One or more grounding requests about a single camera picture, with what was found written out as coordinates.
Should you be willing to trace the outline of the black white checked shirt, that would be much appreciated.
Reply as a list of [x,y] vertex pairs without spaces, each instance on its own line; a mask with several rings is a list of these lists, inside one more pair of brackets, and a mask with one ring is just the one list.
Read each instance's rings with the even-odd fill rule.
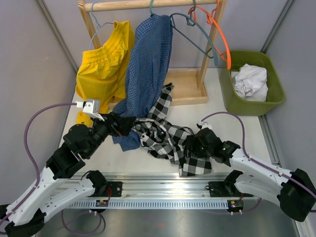
[[212,171],[210,158],[188,157],[185,154],[187,137],[194,135],[189,127],[172,125],[166,120],[170,103],[172,83],[163,86],[160,97],[150,109],[146,118],[135,121],[133,131],[140,144],[155,158],[167,159],[179,168],[182,177],[209,174]]

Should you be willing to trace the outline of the grey blue hanger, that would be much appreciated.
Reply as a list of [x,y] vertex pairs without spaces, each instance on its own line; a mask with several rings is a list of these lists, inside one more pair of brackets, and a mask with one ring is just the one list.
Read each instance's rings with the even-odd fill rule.
[[[196,49],[198,49],[207,59],[212,59],[215,66],[218,66],[219,64],[219,56],[215,49],[215,44],[213,40],[211,39],[211,36],[209,33],[206,32],[203,26],[200,25],[200,23],[197,22],[197,20],[194,20],[194,13],[196,12],[198,8],[197,1],[193,1],[193,9],[189,11],[188,14],[175,12],[172,13],[169,17],[171,20],[171,26],[172,28],[179,33],[181,36],[183,36],[188,42],[190,42]],[[208,44],[206,48],[202,48],[196,40],[188,35],[188,32],[181,30],[176,25],[176,19],[182,18],[185,20],[185,23],[188,28],[192,28],[192,31],[194,33],[198,33],[202,38],[204,38],[204,41]]]

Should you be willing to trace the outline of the orange hanger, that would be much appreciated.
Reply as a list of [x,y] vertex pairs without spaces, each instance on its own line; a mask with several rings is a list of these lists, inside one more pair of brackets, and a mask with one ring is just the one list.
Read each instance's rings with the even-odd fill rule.
[[196,22],[198,22],[196,8],[201,10],[206,15],[207,24],[211,26],[211,30],[214,31],[215,37],[216,37],[217,33],[220,35],[220,38],[221,38],[221,40],[224,44],[224,47],[225,47],[225,51],[221,52],[220,49],[215,44],[215,41],[212,40],[213,44],[214,44],[214,49],[212,50],[213,55],[215,55],[215,52],[216,52],[217,56],[219,56],[224,62],[226,62],[227,69],[230,70],[232,68],[232,57],[231,57],[231,53],[230,53],[230,48],[229,48],[229,44],[227,42],[227,39],[226,39],[226,37],[225,37],[221,27],[220,27],[220,22],[222,19],[225,5],[226,5],[225,0],[217,0],[216,6],[212,9],[211,12],[209,12],[204,7],[194,3],[194,5],[189,8],[188,15],[190,17],[192,17],[193,20],[195,20]]

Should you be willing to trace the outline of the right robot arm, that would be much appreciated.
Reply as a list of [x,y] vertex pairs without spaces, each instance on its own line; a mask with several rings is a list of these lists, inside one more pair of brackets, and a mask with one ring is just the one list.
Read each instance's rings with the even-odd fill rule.
[[262,161],[232,141],[221,141],[209,128],[187,137],[185,154],[213,158],[231,167],[233,171],[224,183],[228,195],[240,192],[268,200],[297,222],[304,222],[316,203],[315,186],[305,171],[291,171]]

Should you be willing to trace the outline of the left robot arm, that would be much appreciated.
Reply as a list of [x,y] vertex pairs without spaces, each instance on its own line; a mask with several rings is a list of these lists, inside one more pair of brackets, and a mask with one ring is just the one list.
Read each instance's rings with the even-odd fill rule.
[[91,171],[75,186],[52,196],[63,183],[85,166],[108,136],[128,136],[136,117],[120,117],[113,112],[93,119],[93,126],[76,124],[64,135],[64,142],[46,162],[39,179],[10,205],[0,207],[1,221],[8,221],[5,235],[31,237],[61,210],[76,200],[102,196],[108,182],[98,170]]

